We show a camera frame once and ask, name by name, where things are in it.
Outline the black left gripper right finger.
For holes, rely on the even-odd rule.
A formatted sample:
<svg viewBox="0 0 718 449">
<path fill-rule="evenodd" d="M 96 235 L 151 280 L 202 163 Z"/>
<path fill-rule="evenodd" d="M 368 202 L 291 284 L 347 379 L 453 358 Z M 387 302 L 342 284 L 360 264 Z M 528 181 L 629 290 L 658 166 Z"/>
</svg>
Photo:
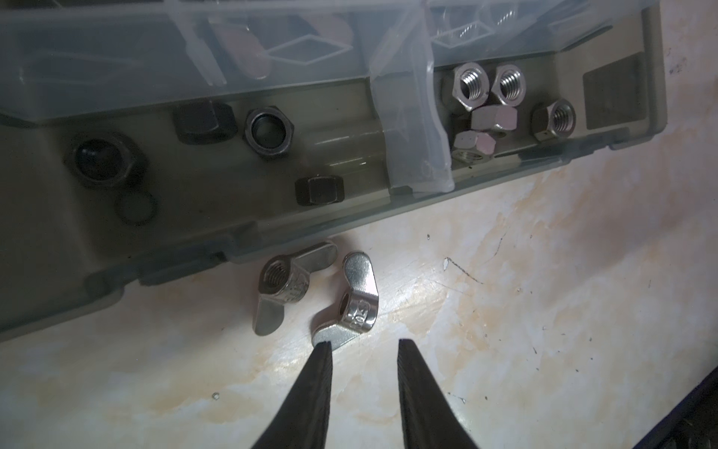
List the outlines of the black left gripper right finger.
<svg viewBox="0 0 718 449">
<path fill-rule="evenodd" d="M 398 391 L 405 448 L 478 448 L 410 339 L 398 342 Z"/>
</svg>

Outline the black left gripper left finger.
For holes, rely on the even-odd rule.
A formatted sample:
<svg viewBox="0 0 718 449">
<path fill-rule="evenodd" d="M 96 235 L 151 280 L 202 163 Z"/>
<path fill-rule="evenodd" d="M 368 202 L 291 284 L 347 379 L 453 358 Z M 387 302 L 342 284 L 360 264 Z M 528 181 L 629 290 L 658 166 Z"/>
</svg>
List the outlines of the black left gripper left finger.
<svg viewBox="0 0 718 449">
<path fill-rule="evenodd" d="M 325 448 L 332 378 L 331 343 L 318 343 L 278 413 L 252 448 Z"/>
</svg>

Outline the silver wing nut pair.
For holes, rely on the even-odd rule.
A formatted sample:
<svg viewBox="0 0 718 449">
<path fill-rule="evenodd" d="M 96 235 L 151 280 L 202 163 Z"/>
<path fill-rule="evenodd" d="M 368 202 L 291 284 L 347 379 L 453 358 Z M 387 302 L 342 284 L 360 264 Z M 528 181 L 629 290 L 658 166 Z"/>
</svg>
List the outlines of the silver wing nut pair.
<svg viewBox="0 0 718 449">
<path fill-rule="evenodd" d="M 312 331 L 312 345 L 330 343 L 332 350 L 370 332 L 380 306 L 379 289 L 370 257 L 352 252 L 344 257 L 342 270 L 347 290 L 340 299 L 338 317 Z"/>
</svg>

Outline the black hex nut pair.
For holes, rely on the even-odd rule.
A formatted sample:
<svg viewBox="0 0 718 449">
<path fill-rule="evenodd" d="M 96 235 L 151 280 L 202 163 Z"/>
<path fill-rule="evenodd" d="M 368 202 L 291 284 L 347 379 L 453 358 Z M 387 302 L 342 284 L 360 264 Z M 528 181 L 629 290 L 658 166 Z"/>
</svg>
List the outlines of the black hex nut pair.
<svg viewBox="0 0 718 449">
<path fill-rule="evenodd" d="M 345 199 L 344 181 L 340 176 L 314 175 L 295 181 L 295 199 L 305 207 L 340 203 Z"/>
<path fill-rule="evenodd" d="M 202 100 L 177 106 L 172 112 L 176 135 L 188 145 L 209 145 L 231 140 L 239 132 L 229 104 Z"/>
</svg>

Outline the dark hex nut shiny rim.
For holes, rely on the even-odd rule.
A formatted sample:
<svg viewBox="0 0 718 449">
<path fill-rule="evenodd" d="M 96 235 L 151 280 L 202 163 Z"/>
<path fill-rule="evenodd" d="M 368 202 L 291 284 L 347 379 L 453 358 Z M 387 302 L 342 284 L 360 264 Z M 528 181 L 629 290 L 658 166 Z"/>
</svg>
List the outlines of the dark hex nut shiny rim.
<svg viewBox="0 0 718 449">
<path fill-rule="evenodd" d="M 273 106 L 250 110 L 243 132 L 249 147 L 263 159 L 286 157 L 295 133 L 294 124 Z"/>
</svg>

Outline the silver hex nut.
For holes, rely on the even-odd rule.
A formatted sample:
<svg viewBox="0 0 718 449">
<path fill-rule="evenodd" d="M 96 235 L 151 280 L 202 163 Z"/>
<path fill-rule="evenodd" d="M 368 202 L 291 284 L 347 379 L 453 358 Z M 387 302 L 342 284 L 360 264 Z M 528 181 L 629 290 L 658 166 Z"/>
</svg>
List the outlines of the silver hex nut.
<svg viewBox="0 0 718 449">
<path fill-rule="evenodd" d="M 472 112 L 485 104 L 489 89 L 489 77 L 481 65 L 459 65 L 454 69 L 450 83 L 451 105 L 460 112 Z"/>
<path fill-rule="evenodd" d="M 565 140 L 576 127 L 577 116 L 570 101 L 561 98 L 534 108 L 531 114 L 531 134 L 538 142 Z"/>
<path fill-rule="evenodd" d="M 525 75 L 517 65 L 499 65 L 490 90 L 495 104 L 518 107 L 527 94 Z"/>
</svg>

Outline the black hex nut lone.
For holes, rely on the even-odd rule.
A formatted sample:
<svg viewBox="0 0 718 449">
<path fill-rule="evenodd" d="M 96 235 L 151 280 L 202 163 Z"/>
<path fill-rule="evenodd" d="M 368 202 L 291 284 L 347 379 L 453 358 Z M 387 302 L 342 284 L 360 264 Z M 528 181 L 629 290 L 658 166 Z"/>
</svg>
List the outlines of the black hex nut lone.
<svg viewBox="0 0 718 449">
<path fill-rule="evenodd" d="M 71 140 L 64 163 L 86 188 L 119 190 L 142 183 L 149 159 L 127 135 L 111 131 L 80 133 Z"/>
</svg>

